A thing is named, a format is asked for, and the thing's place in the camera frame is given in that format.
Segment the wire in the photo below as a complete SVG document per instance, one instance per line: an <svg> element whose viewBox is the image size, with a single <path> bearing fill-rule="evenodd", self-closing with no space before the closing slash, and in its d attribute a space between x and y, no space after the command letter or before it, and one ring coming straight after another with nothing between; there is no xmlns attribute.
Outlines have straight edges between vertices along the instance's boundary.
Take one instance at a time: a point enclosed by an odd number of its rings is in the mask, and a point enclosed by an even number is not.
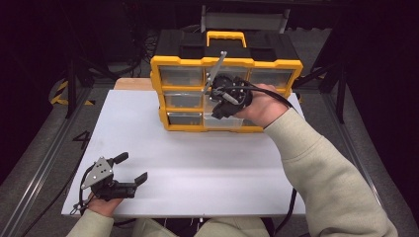
<svg viewBox="0 0 419 237"><path fill-rule="evenodd" d="M26 236L29 231L38 223L38 221L46 214L46 212L53 206L53 204L61 197L61 194L64 192L65 188L67 188L68 184L73 179L74 175L77 173L77 170L80 166L81 160L84 156L84 153L86 152L86 149L84 149L82 155L80 156L79 160L77 161L77 165L75 166L74 170L71 172L70 177L68 177L67 181L65 182L64 186L61 188L61 190L58 192L58 194L55 196L55 198L52 200L52 202L41 212L40 215L30 224L30 226L24 231L24 233L21 235L22 237Z"/></svg>
<svg viewBox="0 0 419 237"><path fill-rule="evenodd" d="M277 101L286 104L288 107L293 108L293 104L291 104L287 99L285 99L284 97L282 97L280 94L270 91L270 90L266 90L263 88L259 88L253 84L251 84L250 82L246 82L246 84L248 84L249 86L231 86L231 87L219 87L216 88L216 90L218 91L227 91L227 90L249 90L249 91L258 91L258 92L263 92L265 94L267 94L268 96L276 99ZM281 222L281 224L275 229L274 233L272 233L272 236L274 237L279 231L281 231L281 229L288 223L288 221L291 219L292 215L293 215L293 207L295 205L295 198L296 198L296 189L293 188L292 194L291 194L291 200L290 200L290 207L289 207L289 211L286 215L286 217L284 218L284 220Z"/></svg>
<svg viewBox="0 0 419 237"><path fill-rule="evenodd" d="M275 93L273 91L270 91L270 90L266 90L266 89L262 89L262 88L256 87L256 86L254 86L252 84L250 84L250 85L251 86L220 87L220 88L216 88L216 90L225 91L225 90L233 90L233 89L243 89L243 90L263 92L263 93L267 94L268 96L276 99L277 101L286 104L290 108L293 108L293 104L291 104L287 99L285 99L284 97L282 97L280 94L277 94L277 93Z"/></svg>
<svg viewBox="0 0 419 237"><path fill-rule="evenodd" d="M112 72L112 73L117 74L119 76L121 76L123 74L126 74L126 73L130 73L131 71L135 70L135 68L140 64L140 61L141 61L140 59L136 59L132 66L129 66L128 68L125 68L125 69L120 70L120 71L115 71L115 72ZM107 78L107 76L105 76L101 73L94 72L94 71L89 71L89 72L90 72L90 74L92 74L96 78Z"/></svg>
<svg viewBox="0 0 419 237"><path fill-rule="evenodd" d="M147 29L150 27L146 21L146 12L139 3L124 2L123 5L130 26L132 43L137 49L139 58L149 63L157 45L157 35L148 34Z"/></svg>
<svg viewBox="0 0 419 237"><path fill-rule="evenodd" d="M92 171L93 167L95 165L92 165L91 167L87 168L86 172L84 172L83 178L81 179L80 182L80 190L79 190L79 205L80 205L80 214L83 215L84 214L84 210L85 208L83 208L85 205L87 206L87 204L89 203L89 201L87 203L83 202L83 190L81 189L81 186L83 185L84 181L86 180L87 175L89 174L90 171Z"/></svg>
<svg viewBox="0 0 419 237"><path fill-rule="evenodd" d="M295 198L296 198L296 189L293 189L293 192L291 194L291 201L290 201L290 207L289 211L284 218L284 220L281 222L281 224L275 229L274 235L275 236L280 230L288 223L288 221L291 219L291 216L293 215L293 207L295 205Z"/></svg>

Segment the beige sweatshirt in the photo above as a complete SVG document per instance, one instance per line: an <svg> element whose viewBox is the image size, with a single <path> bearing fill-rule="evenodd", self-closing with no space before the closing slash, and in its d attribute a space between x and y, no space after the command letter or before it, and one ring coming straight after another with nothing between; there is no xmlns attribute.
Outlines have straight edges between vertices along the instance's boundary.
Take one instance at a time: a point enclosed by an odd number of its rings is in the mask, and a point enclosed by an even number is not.
<svg viewBox="0 0 419 237"><path fill-rule="evenodd" d="M397 236L358 170L295 110L265 132L277 145L287 178L306 207L310 235ZM109 236L114 220L87 210L68 236ZM151 219L138 219L132 236L175 236ZM269 236L259 218L217 218L197 233L207 236Z"/></svg>

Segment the white tabletop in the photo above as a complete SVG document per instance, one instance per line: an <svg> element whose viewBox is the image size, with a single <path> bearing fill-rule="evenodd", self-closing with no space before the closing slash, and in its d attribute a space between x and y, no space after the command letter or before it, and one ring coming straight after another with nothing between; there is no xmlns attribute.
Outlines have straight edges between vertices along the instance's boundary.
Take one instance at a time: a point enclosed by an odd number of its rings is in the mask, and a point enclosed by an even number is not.
<svg viewBox="0 0 419 237"><path fill-rule="evenodd" d="M290 101L302 115L295 94ZM80 181L100 156L129 158L114 179L148 180L115 211L123 217L275 216L287 213L293 187L264 133L167 131L153 91L110 91L71 185L62 214L78 202ZM84 191L84 198L90 189ZM305 213L297 196L293 213Z"/></svg>

